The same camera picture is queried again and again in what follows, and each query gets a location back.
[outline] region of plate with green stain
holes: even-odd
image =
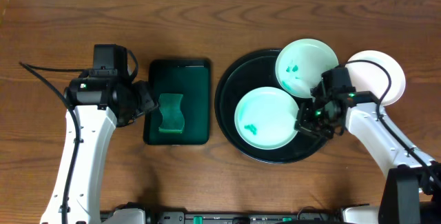
[[[250,145],[273,150],[293,140],[298,112],[296,101],[285,91],[261,87],[248,92],[236,106],[234,124]]]
[[[284,90],[293,96],[311,98],[322,73],[338,65],[334,51],[322,41],[300,39],[290,43],[277,57],[276,77]]]

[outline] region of green tape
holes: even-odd
[[[202,216],[193,217],[193,224],[202,224],[202,222],[203,222]]]

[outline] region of wooden table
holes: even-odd
[[[94,44],[117,43],[133,50],[147,80],[154,59],[208,57],[213,96],[237,58],[306,37],[330,45],[340,62],[361,50],[395,58],[407,88],[389,116],[441,159],[441,0],[10,0],[0,28],[0,222],[38,222],[65,136],[62,103],[18,61],[87,68]],[[43,74],[60,90],[77,76]],[[378,205],[382,196],[380,169],[350,134],[304,161],[272,165],[234,148],[213,107],[206,145],[149,146],[142,133],[143,119],[115,131],[102,210],[140,201],[156,210],[297,212]]]

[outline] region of round black tray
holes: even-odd
[[[214,97],[216,118],[225,137],[244,154],[268,163],[291,163],[305,159],[326,143],[325,138],[314,139],[297,133],[292,141],[280,148],[262,150],[248,144],[237,132],[234,112],[245,94],[265,86],[282,89],[277,82],[274,68],[280,51],[281,49],[259,50],[234,62],[220,79]],[[299,106],[305,101],[294,96],[293,99]]]

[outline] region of green sponge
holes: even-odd
[[[184,115],[181,112],[182,94],[162,93],[159,96],[159,111],[163,115],[163,122],[159,132],[168,134],[182,134],[184,131]]]

